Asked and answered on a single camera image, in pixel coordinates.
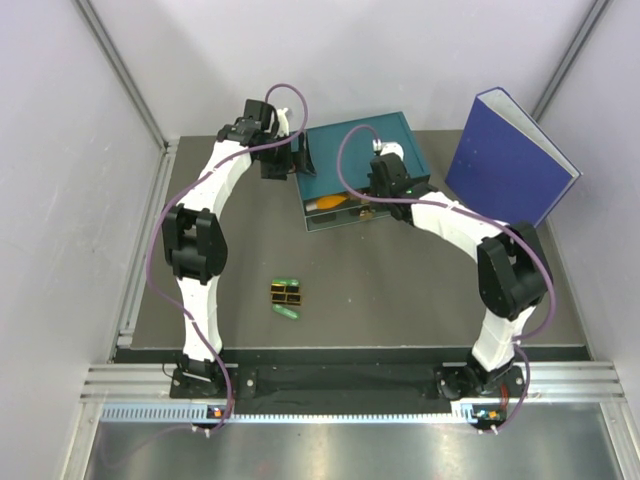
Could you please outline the orange cosmetic tube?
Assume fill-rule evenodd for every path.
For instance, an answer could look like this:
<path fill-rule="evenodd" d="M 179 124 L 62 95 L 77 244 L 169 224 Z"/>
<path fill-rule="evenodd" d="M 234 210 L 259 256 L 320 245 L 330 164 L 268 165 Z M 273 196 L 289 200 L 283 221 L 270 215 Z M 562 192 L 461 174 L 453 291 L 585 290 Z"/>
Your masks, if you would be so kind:
<path fill-rule="evenodd" d="M 318 210 L 330 210 L 336 208 L 337 206 L 345 203 L 348 200 L 349 196 L 344 194 L 334 194 L 319 197 L 317 199 L 308 201 L 305 204 L 305 211 L 312 212 Z"/>

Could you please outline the green mascara tube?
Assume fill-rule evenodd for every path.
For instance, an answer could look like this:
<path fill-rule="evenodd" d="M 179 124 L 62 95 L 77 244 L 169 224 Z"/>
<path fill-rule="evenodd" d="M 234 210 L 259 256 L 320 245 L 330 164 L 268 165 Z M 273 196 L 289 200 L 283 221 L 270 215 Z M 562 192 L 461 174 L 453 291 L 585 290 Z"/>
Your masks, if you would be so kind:
<path fill-rule="evenodd" d="M 295 278 L 277 277 L 272 280 L 272 283 L 276 285 L 284 285 L 284 286 L 292 286 L 292 287 L 300 286 L 300 281 Z"/>
<path fill-rule="evenodd" d="M 298 320 L 299 319 L 299 313 L 291 310 L 283 305 L 278 305 L 278 304 L 274 304 L 272 306 L 272 310 L 277 313 L 278 315 L 281 315 L 283 317 L 286 317 L 290 320 Z"/>

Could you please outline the black gold eyeshadow palette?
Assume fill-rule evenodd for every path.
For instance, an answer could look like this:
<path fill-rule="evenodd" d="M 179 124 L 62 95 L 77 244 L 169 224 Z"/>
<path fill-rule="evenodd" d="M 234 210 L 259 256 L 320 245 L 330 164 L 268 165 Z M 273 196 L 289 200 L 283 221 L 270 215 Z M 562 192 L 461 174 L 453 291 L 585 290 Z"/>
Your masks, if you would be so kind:
<path fill-rule="evenodd" d="M 299 306 L 302 303 L 301 287 L 295 283 L 272 283 L 270 298 L 274 305 Z"/>

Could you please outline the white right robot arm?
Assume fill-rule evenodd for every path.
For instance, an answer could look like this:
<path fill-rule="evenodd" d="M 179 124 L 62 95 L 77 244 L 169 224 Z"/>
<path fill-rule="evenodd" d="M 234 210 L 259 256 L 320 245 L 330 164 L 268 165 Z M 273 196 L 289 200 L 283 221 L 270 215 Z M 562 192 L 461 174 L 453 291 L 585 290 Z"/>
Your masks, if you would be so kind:
<path fill-rule="evenodd" d="M 486 312 L 480 334 L 462 367 L 435 370 L 440 394 L 449 400 L 487 396 L 498 389 L 510 370 L 517 338 L 548 291 L 538 267 L 546 266 L 535 228 L 521 222 L 507 225 L 482 219 L 437 191 L 413 179 L 396 142 L 373 142 L 370 193 L 391 198 L 391 216 L 432 233 L 476 262 L 478 287 Z"/>

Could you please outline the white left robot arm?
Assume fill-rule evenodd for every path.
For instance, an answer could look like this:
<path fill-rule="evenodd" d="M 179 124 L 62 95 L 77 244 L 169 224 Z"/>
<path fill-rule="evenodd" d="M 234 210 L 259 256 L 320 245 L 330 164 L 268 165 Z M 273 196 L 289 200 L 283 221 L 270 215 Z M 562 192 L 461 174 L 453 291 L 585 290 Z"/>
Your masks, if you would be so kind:
<path fill-rule="evenodd" d="M 185 311 L 185 343 L 172 375 L 173 398 L 222 398 L 232 391 L 220 364 L 217 287 L 228 258 L 220 217 L 234 186 L 255 161 L 267 179 L 284 180 L 295 170 L 313 172 L 305 135 L 291 131 L 288 113 L 264 101 L 247 101 L 243 114 L 218 132 L 194 186 L 172 203 L 162 221 L 165 261 Z"/>

